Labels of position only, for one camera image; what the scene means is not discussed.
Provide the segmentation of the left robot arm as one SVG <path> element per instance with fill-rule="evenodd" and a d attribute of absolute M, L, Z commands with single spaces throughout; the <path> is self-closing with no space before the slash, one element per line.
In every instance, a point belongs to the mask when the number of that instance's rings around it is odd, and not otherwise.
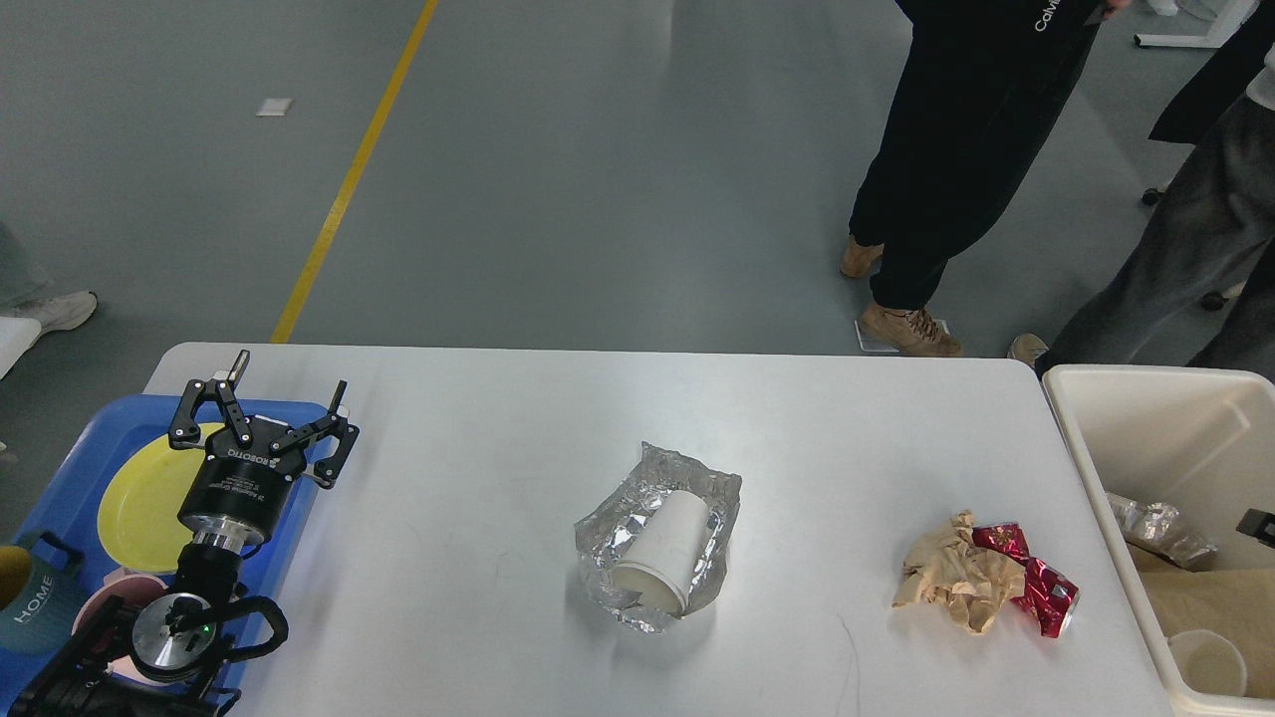
<path fill-rule="evenodd" d="M 241 401 L 249 360 L 87 427 L 19 541 L 34 583 L 3 625 L 5 716 L 223 716 L 286 643 L 289 550 L 360 427 L 346 381 L 324 411 Z"/>

